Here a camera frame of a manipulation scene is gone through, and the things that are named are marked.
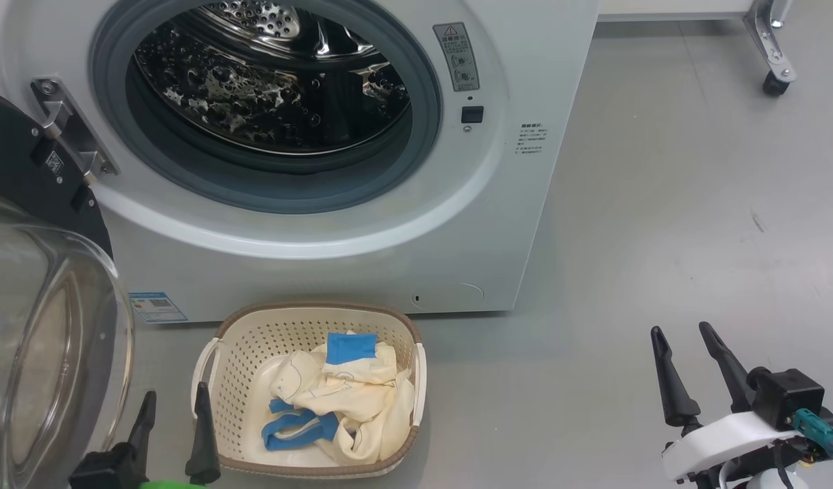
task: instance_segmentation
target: teal connector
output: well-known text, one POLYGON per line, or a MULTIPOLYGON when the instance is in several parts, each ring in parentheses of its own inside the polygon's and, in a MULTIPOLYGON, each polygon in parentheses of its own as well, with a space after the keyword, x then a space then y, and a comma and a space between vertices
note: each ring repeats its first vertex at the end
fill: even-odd
POLYGON ((808 409, 798 409, 795 412, 793 425, 802 436, 818 443, 827 456, 833 458, 833 427, 808 409))

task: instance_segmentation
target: metal cart leg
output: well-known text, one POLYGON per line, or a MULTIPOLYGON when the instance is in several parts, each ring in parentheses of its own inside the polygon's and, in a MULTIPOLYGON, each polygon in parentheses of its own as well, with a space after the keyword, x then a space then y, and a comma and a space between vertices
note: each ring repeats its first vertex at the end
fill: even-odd
POLYGON ((792 3, 794 0, 776 0, 773 4, 773 20, 770 21, 770 25, 773 25, 774 29, 780 29, 785 24, 785 18, 788 16, 788 10, 792 9, 792 3))
MULTIPOLYGON (((780 96, 788 90, 792 81, 796 80, 796 72, 779 47, 773 33, 774 2, 775 0, 754 0, 751 10, 746 14, 743 21, 745 21, 751 36, 755 38, 761 55, 770 66, 770 73, 767 73, 767 78, 764 80, 764 93, 771 96, 780 96)), ((784 10, 790 4, 786 3, 785 5, 784 10)))

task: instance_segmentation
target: washing machine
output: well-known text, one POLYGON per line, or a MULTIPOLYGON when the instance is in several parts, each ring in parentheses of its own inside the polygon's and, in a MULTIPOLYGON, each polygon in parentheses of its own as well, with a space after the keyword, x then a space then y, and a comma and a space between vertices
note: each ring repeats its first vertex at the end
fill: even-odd
POLYGON ((0 0, 0 96, 50 179, 81 174, 147 322, 509 310, 597 10, 0 0))

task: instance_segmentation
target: robotic arm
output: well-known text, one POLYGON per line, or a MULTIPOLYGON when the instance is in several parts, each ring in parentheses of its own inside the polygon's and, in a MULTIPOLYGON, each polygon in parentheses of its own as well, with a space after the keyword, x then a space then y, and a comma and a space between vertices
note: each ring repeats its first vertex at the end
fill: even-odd
POLYGON ((184 467, 190 483, 147 480, 147 443, 156 421, 156 392, 145 394, 144 402, 130 432, 130 439, 118 443, 108 452, 91 452, 84 456, 69 477, 71 489, 203 489, 220 477, 220 460, 211 417, 208 384, 196 386, 196 433, 193 453, 184 467))
POLYGON ((700 332, 722 371, 732 414, 705 426, 697 421, 700 406, 681 383, 664 332, 652 328, 664 421, 681 427, 680 439, 661 455, 667 477, 698 489, 725 489, 749 477, 734 487, 808 489, 793 467, 833 460, 833 413, 821 405, 824 387, 798 369, 774 374, 757 367, 746 374, 709 323, 700 332))

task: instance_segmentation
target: caster wheel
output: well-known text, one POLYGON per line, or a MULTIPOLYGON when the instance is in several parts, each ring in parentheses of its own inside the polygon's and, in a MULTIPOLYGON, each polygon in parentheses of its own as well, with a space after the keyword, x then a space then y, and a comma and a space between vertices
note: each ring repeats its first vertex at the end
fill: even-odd
POLYGON ((776 75, 774 75, 771 71, 770 73, 767 73, 767 79, 764 80, 763 88, 764 93, 767 93, 769 96, 780 96, 788 90, 789 86, 790 84, 788 81, 782 81, 776 78, 776 75))

